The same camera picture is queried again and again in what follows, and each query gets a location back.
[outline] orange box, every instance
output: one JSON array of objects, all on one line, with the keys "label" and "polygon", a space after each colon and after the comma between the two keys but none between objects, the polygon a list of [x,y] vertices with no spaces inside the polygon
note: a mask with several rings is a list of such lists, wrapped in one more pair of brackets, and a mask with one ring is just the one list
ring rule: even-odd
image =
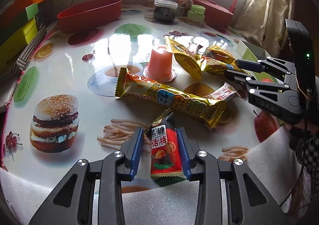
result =
[{"label": "orange box", "polygon": [[24,11],[28,6],[34,3],[41,3],[44,0],[15,0],[1,15],[0,15],[0,28],[4,29],[10,22]]}]

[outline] yellow box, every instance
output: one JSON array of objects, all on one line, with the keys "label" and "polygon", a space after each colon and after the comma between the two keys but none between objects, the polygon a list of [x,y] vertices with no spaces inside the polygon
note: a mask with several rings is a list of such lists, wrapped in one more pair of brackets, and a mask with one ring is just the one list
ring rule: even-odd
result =
[{"label": "yellow box", "polygon": [[33,17],[0,46],[0,74],[12,66],[38,33]]}]

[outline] white jar lid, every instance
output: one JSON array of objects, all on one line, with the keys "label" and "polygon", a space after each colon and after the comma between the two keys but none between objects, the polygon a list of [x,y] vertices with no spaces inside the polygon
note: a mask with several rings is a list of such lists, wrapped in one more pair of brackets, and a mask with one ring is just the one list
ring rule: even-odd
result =
[{"label": "white jar lid", "polygon": [[160,7],[167,7],[167,8],[171,8],[171,9],[176,9],[178,6],[178,3],[166,1],[166,0],[155,0],[154,5],[160,6]]}]

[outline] green jar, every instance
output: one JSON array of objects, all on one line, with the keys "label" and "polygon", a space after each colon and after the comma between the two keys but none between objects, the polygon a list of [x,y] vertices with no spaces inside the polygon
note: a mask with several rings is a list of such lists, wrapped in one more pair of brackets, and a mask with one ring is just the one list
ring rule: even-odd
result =
[{"label": "green jar", "polygon": [[205,19],[204,13],[205,7],[192,4],[192,7],[188,11],[187,18],[194,22],[202,23]]}]

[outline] red package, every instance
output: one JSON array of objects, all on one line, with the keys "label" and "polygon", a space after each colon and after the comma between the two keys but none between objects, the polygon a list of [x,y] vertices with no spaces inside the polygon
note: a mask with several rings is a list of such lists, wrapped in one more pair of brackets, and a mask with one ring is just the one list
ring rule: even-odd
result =
[{"label": "red package", "polygon": [[152,138],[151,177],[181,175],[181,158],[172,113],[152,124],[148,132]]}]

